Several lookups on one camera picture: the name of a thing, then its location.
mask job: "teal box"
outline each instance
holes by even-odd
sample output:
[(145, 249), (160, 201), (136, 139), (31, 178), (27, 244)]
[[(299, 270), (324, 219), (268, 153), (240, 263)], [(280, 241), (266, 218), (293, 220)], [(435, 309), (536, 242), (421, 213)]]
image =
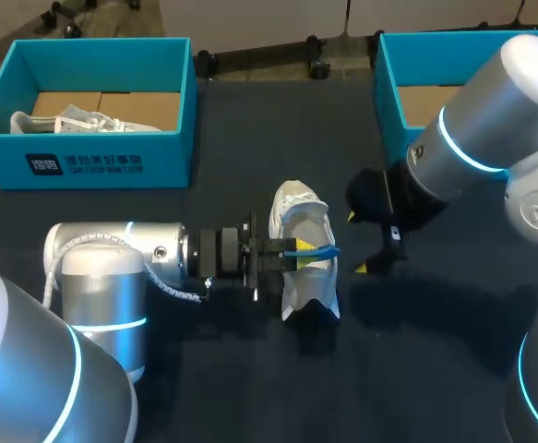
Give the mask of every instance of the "teal box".
[(510, 38), (538, 30), (474, 30), (382, 34), (374, 101), (387, 166), (406, 156), (424, 126), (409, 126), (398, 87), (464, 85)]
[[(177, 127), (10, 135), (12, 113), (31, 114), (41, 91), (180, 92)], [(189, 39), (16, 41), (0, 70), (0, 188), (187, 187), (196, 108)]]

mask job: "white sneaker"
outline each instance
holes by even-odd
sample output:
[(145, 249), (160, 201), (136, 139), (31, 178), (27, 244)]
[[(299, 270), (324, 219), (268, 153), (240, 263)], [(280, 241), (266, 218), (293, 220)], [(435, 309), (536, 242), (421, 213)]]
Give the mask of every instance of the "white sneaker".
[[(281, 185), (272, 204), (269, 219), (270, 238), (299, 238), (321, 247), (335, 245), (328, 219), (328, 205), (299, 181)], [(285, 288), (281, 303), (282, 319), (317, 299), (324, 307), (341, 317), (336, 295), (338, 259), (310, 263), (296, 272), (283, 272)]]
[(154, 132), (157, 127), (122, 122), (101, 113), (89, 113), (73, 104), (55, 117), (32, 117), (16, 111), (10, 117), (10, 134), (74, 133), (74, 132)]

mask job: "cable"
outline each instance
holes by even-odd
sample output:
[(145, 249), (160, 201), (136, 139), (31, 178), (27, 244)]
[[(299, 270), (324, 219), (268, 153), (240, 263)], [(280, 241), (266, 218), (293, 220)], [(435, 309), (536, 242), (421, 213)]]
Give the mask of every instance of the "cable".
[(525, 0), (520, 0), (519, 10), (517, 11), (517, 15), (515, 16), (515, 19), (513, 20), (513, 23), (520, 24), (519, 16), (520, 16), (520, 13), (522, 12), (524, 7), (525, 7)]
[[(52, 295), (54, 291), (55, 273), (57, 272), (59, 263), (64, 258), (64, 255), (67, 254), (72, 248), (76, 246), (85, 245), (86, 243), (92, 243), (92, 242), (108, 242), (108, 243), (114, 243), (121, 246), (131, 247), (131, 245), (127, 243), (125, 240), (123, 240), (122, 238), (117, 237), (116, 235), (110, 235), (109, 233), (85, 233), (67, 242), (57, 251), (57, 254), (55, 254), (54, 259), (51, 262), (49, 271), (47, 272), (47, 279), (45, 281), (45, 290), (43, 292), (43, 302), (42, 302), (43, 306), (45, 306), (47, 309), (51, 307)], [(148, 265), (148, 263), (144, 263), (144, 264), (146, 266), (146, 273), (148, 274), (149, 279), (163, 293), (167, 293), (171, 295), (172, 297), (179, 298), (181, 300), (201, 303), (201, 297), (198, 294), (184, 293), (182, 291), (178, 291), (168, 286), (166, 283), (160, 280), (160, 278), (156, 275), (156, 273), (152, 270), (152, 268)]]

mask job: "shoe box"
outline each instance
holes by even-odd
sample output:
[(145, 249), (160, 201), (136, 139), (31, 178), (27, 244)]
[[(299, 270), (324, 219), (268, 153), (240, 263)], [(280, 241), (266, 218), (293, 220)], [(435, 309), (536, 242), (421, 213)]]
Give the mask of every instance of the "shoe box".
[(374, 102), (391, 167), (441, 109), (512, 37), (538, 30), (383, 33)]
[[(161, 132), (10, 134), (74, 104)], [(0, 70), (0, 188), (187, 187), (197, 112), (188, 39), (15, 41)]]

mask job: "blue led light ring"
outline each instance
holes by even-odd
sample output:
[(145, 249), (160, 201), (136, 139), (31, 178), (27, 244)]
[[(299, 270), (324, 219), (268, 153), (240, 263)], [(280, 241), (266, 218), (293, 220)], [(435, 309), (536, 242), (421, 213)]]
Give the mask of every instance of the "blue led light ring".
[(69, 333), (72, 334), (72, 341), (74, 342), (74, 354), (75, 354), (75, 366), (74, 366), (74, 377), (72, 378), (72, 386), (67, 395), (66, 404), (62, 413), (59, 414), (59, 418), (55, 422), (54, 427), (51, 432), (47, 435), (43, 443), (53, 443), (57, 438), (58, 434), (62, 430), (62, 427), (66, 424), (67, 417), (72, 411), (72, 406), (74, 406), (74, 401), (76, 401), (76, 396), (78, 395), (78, 388), (80, 386), (80, 374), (82, 372), (82, 354), (80, 352), (80, 343), (78, 342), (78, 337), (76, 333), (69, 327)]
[(441, 132), (441, 135), (447, 141), (447, 144), (453, 149), (453, 151), (466, 163), (470, 164), (476, 169), (479, 169), (480, 171), (484, 171), (486, 173), (502, 173), (505, 170), (502, 168), (491, 168), (489, 166), (485, 166), (476, 160), (474, 160), (472, 157), (467, 155), (461, 148), (457, 145), (457, 143), (451, 138), (449, 135), (447, 129), (445, 128), (445, 120), (444, 120), (444, 114), (445, 112), (445, 106), (443, 106), (443, 109), (441, 109), (441, 112), (438, 115), (438, 129)]
[(529, 400), (529, 395), (527, 395), (527, 390), (525, 389), (525, 382), (523, 381), (522, 356), (523, 356), (523, 346), (525, 345), (526, 340), (527, 340), (527, 335), (525, 335), (525, 338), (523, 339), (523, 343), (520, 346), (520, 350), (519, 350), (519, 383), (520, 383), (520, 389), (522, 390), (523, 396), (525, 397), (525, 401), (527, 402), (529, 409), (531, 410), (533, 416), (538, 422), (538, 413), (537, 411), (535, 411), (535, 408), (533, 407), (531, 400)]
[(112, 330), (132, 329), (144, 325), (147, 319), (143, 317), (141, 320), (132, 321), (131, 323), (120, 323), (118, 325), (99, 325), (99, 326), (78, 326), (72, 325), (72, 328), (78, 332), (110, 332)]

